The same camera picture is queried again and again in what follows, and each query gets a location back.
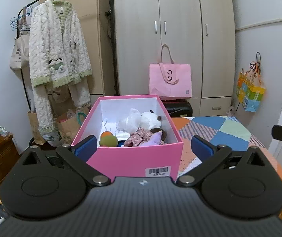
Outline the green plush mango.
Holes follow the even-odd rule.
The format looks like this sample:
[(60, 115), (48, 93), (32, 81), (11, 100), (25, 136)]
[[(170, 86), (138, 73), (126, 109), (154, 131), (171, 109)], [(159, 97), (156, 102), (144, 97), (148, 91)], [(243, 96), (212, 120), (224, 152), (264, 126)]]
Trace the green plush mango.
[(99, 141), (99, 145), (101, 147), (117, 147), (118, 139), (114, 135), (103, 136)]

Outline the orange plush fruit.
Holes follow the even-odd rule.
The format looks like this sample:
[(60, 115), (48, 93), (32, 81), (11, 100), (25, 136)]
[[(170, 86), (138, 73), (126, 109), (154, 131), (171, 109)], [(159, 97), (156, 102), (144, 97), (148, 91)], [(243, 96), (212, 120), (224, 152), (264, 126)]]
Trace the orange plush fruit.
[(115, 136), (110, 131), (104, 131), (100, 135), (100, 139), (113, 139)]

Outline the purple plush toy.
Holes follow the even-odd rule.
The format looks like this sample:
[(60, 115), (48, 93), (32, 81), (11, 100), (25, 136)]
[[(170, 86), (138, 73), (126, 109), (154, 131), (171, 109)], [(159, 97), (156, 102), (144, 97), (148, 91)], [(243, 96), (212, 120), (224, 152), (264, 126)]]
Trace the purple plush toy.
[(158, 146), (165, 144), (164, 141), (162, 141), (163, 132), (159, 131), (154, 133), (150, 139), (146, 142), (141, 143), (140, 147), (149, 147), (149, 146)]

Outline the white mesh bath sponge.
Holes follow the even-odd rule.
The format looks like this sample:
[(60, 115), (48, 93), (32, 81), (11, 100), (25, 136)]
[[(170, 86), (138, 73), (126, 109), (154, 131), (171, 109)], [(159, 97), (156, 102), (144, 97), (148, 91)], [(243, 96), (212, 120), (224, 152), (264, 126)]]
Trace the white mesh bath sponge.
[(137, 109), (131, 108), (127, 116), (117, 121), (117, 130), (131, 134), (138, 130), (140, 123), (141, 113)]

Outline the white brown plush dog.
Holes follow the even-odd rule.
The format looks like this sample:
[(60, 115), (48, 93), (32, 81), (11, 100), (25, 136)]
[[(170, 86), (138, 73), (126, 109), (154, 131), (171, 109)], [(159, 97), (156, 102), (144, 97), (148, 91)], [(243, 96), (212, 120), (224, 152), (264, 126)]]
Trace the white brown plush dog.
[(152, 110), (150, 112), (143, 112), (141, 114), (141, 121), (139, 127), (143, 128), (144, 130), (150, 131), (151, 133), (161, 131), (161, 141), (164, 141), (167, 137), (166, 131), (162, 129), (161, 116), (155, 114)]

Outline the brown paper bag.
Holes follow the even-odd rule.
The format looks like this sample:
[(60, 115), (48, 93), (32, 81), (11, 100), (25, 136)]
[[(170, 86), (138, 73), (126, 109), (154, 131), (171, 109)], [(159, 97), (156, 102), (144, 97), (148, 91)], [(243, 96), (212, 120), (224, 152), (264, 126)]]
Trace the brown paper bag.
[(81, 126), (78, 125), (76, 120), (76, 113), (84, 112), (88, 115), (89, 108), (80, 108), (79, 110), (69, 109), (66, 113), (57, 117), (56, 124), (61, 134), (63, 142), (71, 144), (75, 139)]

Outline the printed paper sheet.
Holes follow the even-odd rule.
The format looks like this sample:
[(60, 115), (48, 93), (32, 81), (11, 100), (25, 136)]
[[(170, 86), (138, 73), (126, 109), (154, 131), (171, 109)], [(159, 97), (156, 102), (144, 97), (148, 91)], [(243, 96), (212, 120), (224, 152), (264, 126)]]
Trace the printed paper sheet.
[(100, 134), (102, 134), (104, 132), (111, 132), (112, 135), (116, 136), (119, 131), (120, 130), (118, 129), (116, 121), (111, 121), (111, 120), (109, 120), (107, 118), (105, 118), (102, 121), (102, 128), (101, 128)]

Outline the pink cardboard box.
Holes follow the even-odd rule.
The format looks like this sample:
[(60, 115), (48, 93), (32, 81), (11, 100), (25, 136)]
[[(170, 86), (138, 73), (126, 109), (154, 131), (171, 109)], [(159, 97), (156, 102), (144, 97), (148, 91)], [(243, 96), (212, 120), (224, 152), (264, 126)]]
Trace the pink cardboard box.
[(96, 151), (84, 150), (88, 165), (115, 177), (177, 178), (183, 141), (157, 95), (99, 98), (72, 145), (89, 136)]

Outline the black suitcase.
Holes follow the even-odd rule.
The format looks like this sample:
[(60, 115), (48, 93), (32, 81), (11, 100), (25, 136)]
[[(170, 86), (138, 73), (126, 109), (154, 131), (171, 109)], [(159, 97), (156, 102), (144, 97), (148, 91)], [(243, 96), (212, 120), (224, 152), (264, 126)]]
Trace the black suitcase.
[(192, 106), (185, 99), (162, 101), (162, 103), (165, 106), (171, 118), (181, 118), (181, 117), (192, 117), (193, 116)]

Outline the colourful paper gift bag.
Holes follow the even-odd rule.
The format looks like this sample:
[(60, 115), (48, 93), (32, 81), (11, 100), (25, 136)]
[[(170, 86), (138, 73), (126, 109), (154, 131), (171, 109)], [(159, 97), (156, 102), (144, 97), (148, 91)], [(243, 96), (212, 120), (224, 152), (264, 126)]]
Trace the colourful paper gift bag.
[(266, 86), (260, 74), (260, 64), (251, 62), (250, 69), (242, 69), (238, 76), (236, 95), (246, 112), (257, 112)]

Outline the pink tote bag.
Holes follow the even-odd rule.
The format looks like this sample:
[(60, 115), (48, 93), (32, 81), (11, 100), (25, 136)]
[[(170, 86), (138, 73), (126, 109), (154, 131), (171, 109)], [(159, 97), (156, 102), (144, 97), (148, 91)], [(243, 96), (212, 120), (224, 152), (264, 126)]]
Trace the pink tote bag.
[[(170, 62), (163, 62), (163, 49), (168, 50)], [(189, 99), (192, 97), (192, 78), (190, 64), (174, 62), (167, 44), (161, 45), (156, 64), (149, 65), (149, 93), (162, 100)]]

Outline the cream knit cardigan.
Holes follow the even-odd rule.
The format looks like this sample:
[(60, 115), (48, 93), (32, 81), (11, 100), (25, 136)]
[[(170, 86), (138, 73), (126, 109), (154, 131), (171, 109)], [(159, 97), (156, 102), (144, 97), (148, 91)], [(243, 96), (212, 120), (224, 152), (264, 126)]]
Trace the cream knit cardigan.
[(89, 107), (92, 66), (76, 10), (64, 0), (46, 0), (32, 13), (29, 65), (39, 131), (56, 131), (49, 89), (67, 86), (76, 108)]

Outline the beige canvas tote bag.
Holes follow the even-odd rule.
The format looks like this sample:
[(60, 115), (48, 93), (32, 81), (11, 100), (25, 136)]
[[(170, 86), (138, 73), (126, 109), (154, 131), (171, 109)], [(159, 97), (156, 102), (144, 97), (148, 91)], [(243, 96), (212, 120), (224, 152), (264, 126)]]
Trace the beige canvas tote bag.
[(29, 66), (29, 36), (30, 24), (27, 22), (26, 7), (23, 8), (22, 14), (18, 17), (18, 37), (15, 39), (14, 48), (10, 58), (9, 67), (12, 70), (21, 70)]

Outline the grey wooden wardrobe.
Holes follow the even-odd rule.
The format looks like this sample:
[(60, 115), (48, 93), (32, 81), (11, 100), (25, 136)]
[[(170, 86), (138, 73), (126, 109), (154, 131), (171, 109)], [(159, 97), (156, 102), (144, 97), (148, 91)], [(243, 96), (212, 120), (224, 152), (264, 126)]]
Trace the grey wooden wardrobe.
[(230, 107), (235, 75), (232, 0), (111, 0), (120, 95), (149, 93), (149, 66), (163, 60), (191, 66), (196, 116)]

